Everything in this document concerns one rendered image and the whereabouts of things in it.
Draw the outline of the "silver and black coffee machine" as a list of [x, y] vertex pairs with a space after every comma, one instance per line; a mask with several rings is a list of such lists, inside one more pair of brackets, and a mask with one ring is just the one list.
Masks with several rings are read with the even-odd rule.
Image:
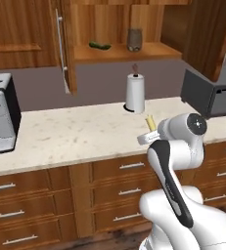
[[13, 76], [0, 73], [0, 153], [15, 149], [21, 119]]

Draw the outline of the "wooden drawer front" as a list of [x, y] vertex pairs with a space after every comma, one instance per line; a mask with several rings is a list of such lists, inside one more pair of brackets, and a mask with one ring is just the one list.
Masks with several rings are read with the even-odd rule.
[[[119, 169], [121, 165], [138, 162], [145, 163], [145, 166], [122, 170]], [[97, 182], [105, 179], [133, 176], [150, 171], [151, 167], [147, 160], [147, 155], [139, 154], [93, 162], [91, 168], [91, 178], [94, 182]]]
[[0, 200], [26, 193], [57, 191], [70, 188], [68, 167], [0, 176], [0, 185], [9, 183], [16, 184], [16, 187], [1, 189]]
[[140, 216], [129, 220], [113, 222], [114, 217], [131, 215], [137, 212], [141, 213], [136, 202], [115, 204], [114, 206], [98, 210], [94, 213], [95, 231], [118, 229], [144, 221], [143, 216]]
[[0, 200], [0, 213], [24, 210], [23, 215], [1, 218], [0, 226], [25, 223], [50, 216], [59, 216], [73, 212], [71, 191], [69, 189]]
[[[214, 187], [202, 187], [201, 193], [203, 195], [203, 199], [226, 194], [226, 185], [214, 186]], [[226, 205], [226, 198], [215, 201], [203, 202], [203, 203], [205, 205], [213, 207], [221, 207]]]
[[[124, 191], [135, 188], [140, 188], [141, 191], [127, 195], [118, 195], [121, 190]], [[124, 200], [127, 198], [135, 198], [139, 197], [142, 193], [159, 188], [160, 183], [157, 178], [138, 179], [127, 182], [109, 184], [103, 187], [96, 187], [93, 190], [93, 203], [94, 205], [102, 205], [105, 203]]]
[[[37, 236], [31, 240], [2, 245], [6, 240]], [[37, 250], [42, 246], [69, 242], [77, 239], [74, 216], [72, 214], [39, 220], [38, 222], [0, 228], [0, 250]]]
[[204, 161], [226, 158], [226, 142], [208, 144], [204, 146]]
[[197, 169], [192, 184], [200, 185], [218, 184], [226, 180], [226, 176], [217, 177], [217, 173], [226, 172], [226, 160], [208, 161]]

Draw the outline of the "open wooden wall cabinet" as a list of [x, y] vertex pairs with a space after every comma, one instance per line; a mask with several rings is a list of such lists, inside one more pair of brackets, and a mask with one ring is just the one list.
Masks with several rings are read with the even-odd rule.
[[[191, 0], [71, 0], [71, 24], [76, 63], [110, 63], [179, 59], [181, 53], [160, 40], [164, 10], [189, 6]], [[142, 49], [127, 50], [129, 28], [142, 29]], [[107, 50], [89, 42], [110, 44]]]

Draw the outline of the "white paper towel roll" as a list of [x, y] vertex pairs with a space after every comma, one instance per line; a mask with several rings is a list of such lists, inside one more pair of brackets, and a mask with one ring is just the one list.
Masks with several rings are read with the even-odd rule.
[[139, 73], [138, 65], [132, 65], [133, 72], [127, 75], [126, 100], [124, 108], [132, 113], [145, 110], [145, 77]]

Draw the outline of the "grey jar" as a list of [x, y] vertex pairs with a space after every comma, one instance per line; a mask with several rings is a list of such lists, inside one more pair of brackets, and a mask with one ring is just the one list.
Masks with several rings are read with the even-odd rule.
[[141, 28], [129, 28], [127, 33], [127, 49], [130, 52], [139, 52], [142, 49], [143, 37]]

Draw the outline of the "wooden cabinet door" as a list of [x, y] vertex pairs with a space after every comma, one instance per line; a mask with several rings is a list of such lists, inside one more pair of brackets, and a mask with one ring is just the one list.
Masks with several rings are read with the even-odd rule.
[[65, 74], [68, 77], [68, 89], [72, 95], [77, 94], [76, 76], [75, 76], [75, 61], [74, 61], [74, 43], [71, 24], [71, 0], [61, 0], [61, 11], [63, 17], [63, 33], [65, 44]]
[[0, 0], [0, 69], [59, 65], [55, 0]]
[[212, 82], [226, 59], [226, 0], [193, 0], [183, 60]]

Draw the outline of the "yellow stick-shaped object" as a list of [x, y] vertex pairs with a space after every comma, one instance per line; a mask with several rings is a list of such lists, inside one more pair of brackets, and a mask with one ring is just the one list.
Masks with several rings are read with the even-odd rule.
[[154, 118], [151, 115], [148, 115], [146, 118], [146, 122], [148, 124], [148, 127], [151, 132], [155, 131], [157, 129], [156, 123]]

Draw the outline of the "black toaster oven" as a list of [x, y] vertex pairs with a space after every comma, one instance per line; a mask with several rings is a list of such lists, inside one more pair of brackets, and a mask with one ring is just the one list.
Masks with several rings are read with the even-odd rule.
[[180, 97], [206, 119], [226, 116], [226, 66], [216, 82], [186, 70]]

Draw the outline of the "green cucumber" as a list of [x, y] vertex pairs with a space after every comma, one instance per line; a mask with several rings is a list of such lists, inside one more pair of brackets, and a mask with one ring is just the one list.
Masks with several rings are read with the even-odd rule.
[[101, 44], [101, 43], [98, 43], [98, 42], [95, 42], [95, 41], [90, 41], [89, 42], [89, 47], [93, 48], [93, 49], [107, 51], [112, 47], [112, 45], [110, 45], [110, 44]]

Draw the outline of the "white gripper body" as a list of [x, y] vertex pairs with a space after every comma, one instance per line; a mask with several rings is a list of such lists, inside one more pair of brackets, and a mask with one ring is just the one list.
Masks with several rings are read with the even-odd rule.
[[157, 130], [154, 130], [152, 132], [137, 137], [137, 141], [140, 146], [151, 144], [156, 140], [159, 140], [159, 133]]

